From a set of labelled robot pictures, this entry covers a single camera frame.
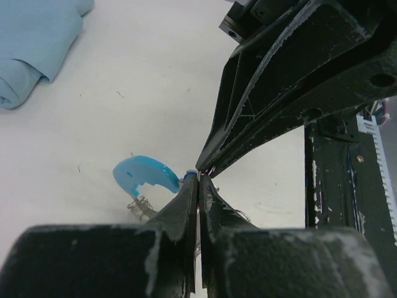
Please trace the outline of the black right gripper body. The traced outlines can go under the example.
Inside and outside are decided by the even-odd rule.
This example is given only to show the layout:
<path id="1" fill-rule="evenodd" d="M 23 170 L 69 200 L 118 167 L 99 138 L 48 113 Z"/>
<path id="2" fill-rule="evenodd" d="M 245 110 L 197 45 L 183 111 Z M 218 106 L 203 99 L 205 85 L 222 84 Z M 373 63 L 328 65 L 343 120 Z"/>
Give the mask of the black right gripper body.
<path id="1" fill-rule="evenodd" d="M 238 43 L 246 43 L 260 34 L 282 32 L 313 1 L 251 0 L 235 1 L 219 28 Z"/>

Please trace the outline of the key with blue tag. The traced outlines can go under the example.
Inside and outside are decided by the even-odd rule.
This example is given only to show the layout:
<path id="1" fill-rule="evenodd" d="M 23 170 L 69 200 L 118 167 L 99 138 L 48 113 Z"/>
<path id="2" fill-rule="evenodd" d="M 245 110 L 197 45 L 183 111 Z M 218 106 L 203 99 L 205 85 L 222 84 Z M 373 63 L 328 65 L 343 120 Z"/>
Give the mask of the key with blue tag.
<path id="1" fill-rule="evenodd" d="M 182 178 L 179 178 L 179 183 L 183 184 L 187 180 L 187 178 L 191 177 L 191 176 L 194 177 L 195 179 L 197 179 L 198 175 L 199 175 L 199 172 L 196 169 L 188 169 L 185 172 L 185 175 Z"/>

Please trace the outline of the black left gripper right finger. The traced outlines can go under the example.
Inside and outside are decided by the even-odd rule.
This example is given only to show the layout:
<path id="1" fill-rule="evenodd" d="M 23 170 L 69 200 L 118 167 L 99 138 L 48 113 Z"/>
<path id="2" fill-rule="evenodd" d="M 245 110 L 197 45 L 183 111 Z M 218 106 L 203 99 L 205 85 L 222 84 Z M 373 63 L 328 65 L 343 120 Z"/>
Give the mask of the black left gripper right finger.
<path id="1" fill-rule="evenodd" d="M 392 297 L 355 230 L 260 229 L 199 181 L 202 282 L 209 297 Z"/>

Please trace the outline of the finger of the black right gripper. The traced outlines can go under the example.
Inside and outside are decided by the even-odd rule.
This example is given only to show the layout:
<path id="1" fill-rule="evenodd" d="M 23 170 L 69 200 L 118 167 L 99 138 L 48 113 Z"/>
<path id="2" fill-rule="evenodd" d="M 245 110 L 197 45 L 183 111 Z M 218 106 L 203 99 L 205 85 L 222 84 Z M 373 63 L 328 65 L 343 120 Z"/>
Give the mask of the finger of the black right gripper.
<path id="1" fill-rule="evenodd" d="M 349 63 L 342 73 L 305 96 L 309 106 L 318 104 L 326 109 L 320 118 L 396 94 L 396 19 L 384 18 L 373 38 L 357 53 L 359 61 Z M 215 177 L 224 170 L 209 173 Z"/>
<path id="2" fill-rule="evenodd" d="M 251 150 L 320 118 L 305 96 L 349 63 L 385 18 L 383 1 L 313 1 L 279 34 L 240 43 L 224 67 L 199 170 L 224 170 Z"/>

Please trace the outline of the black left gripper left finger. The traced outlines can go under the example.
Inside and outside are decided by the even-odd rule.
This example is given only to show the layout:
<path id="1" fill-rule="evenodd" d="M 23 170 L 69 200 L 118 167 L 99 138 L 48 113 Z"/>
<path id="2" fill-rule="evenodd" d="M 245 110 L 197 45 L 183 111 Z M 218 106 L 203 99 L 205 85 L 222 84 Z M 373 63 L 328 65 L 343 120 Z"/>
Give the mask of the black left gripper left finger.
<path id="1" fill-rule="evenodd" d="M 147 223 L 37 225 L 1 269 L 2 297 L 189 297 L 195 292 L 196 176 Z"/>

